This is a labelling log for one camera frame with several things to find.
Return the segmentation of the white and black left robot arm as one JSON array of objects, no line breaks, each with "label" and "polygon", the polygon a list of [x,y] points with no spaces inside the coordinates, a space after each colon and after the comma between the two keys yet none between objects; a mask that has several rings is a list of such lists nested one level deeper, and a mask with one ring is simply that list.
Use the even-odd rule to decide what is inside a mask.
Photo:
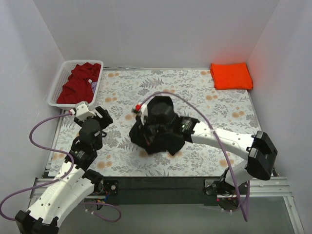
[{"label": "white and black left robot arm", "polygon": [[89,110],[86,103],[70,111],[81,129],[58,174],[27,211],[19,211],[15,221],[22,234],[56,234],[67,215],[89,194],[103,191],[102,176],[89,167],[103,147],[104,129],[113,123],[107,110]]}]

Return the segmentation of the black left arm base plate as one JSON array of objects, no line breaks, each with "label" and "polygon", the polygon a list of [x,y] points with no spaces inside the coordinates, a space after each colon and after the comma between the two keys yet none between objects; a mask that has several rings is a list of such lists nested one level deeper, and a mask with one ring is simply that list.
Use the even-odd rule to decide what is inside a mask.
[{"label": "black left arm base plate", "polygon": [[99,179],[91,181],[87,178],[78,179],[73,185],[73,193],[75,195],[116,195],[118,193],[119,183],[117,180]]}]

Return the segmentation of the black t-shirt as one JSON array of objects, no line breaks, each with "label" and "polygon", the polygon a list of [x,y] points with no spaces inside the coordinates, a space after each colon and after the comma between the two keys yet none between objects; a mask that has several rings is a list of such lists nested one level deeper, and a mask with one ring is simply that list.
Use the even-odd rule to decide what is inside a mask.
[{"label": "black t-shirt", "polygon": [[169,124],[142,124],[139,117],[136,117],[129,137],[133,144],[149,155],[168,152],[173,156],[185,145],[182,134],[175,132]]}]

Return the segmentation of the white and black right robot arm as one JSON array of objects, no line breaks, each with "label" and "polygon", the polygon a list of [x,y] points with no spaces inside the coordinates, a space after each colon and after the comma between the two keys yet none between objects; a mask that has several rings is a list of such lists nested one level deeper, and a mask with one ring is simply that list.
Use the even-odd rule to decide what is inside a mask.
[{"label": "white and black right robot arm", "polygon": [[219,181],[209,187],[219,194],[231,194],[238,186],[256,178],[270,180],[277,149],[267,133],[241,134],[213,128],[208,121],[179,116],[174,112],[168,96],[155,96],[149,103],[135,106],[139,136],[147,150],[165,150],[171,155],[178,152],[184,143],[204,144],[233,153],[243,160],[228,167]]}]

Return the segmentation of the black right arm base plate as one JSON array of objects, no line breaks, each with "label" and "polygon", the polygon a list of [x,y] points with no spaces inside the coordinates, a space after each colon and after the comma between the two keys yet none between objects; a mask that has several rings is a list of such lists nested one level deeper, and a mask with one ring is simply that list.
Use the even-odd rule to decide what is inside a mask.
[{"label": "black right arm base plate", "polygon": [[204,192],[208,195],[232,196],[237,194],[234,185],[225,181],[206,179],[204,186]]}]

